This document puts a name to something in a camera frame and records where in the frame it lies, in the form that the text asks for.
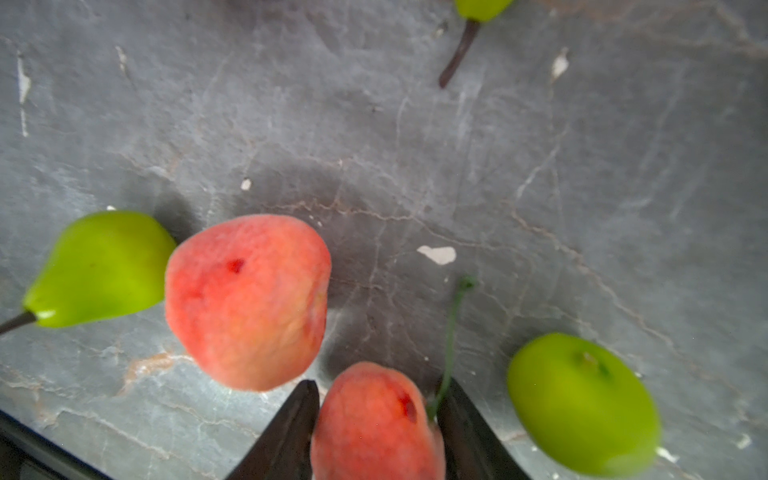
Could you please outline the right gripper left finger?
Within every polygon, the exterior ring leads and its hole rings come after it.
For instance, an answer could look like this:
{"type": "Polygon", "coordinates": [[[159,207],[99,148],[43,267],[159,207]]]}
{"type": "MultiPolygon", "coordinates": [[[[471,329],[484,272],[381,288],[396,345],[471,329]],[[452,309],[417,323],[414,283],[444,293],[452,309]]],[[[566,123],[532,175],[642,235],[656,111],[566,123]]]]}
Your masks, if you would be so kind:
{"type": "Polygon", "coordinates": [[[300,381],[226,479],[311,479],[310,443],[319,408],[316,382],[300,381]]]}

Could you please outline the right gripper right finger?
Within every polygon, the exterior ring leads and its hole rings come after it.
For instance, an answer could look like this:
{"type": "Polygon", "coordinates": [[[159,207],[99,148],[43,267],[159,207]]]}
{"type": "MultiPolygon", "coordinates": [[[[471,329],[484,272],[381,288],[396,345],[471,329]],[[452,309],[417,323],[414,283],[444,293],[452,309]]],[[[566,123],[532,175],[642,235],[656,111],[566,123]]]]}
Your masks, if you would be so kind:
{"type": "Polygon", "coordinates": [[[475,407],[452,379],[437,411],[443,436],[448,480],[530,480],[475,407]]]}

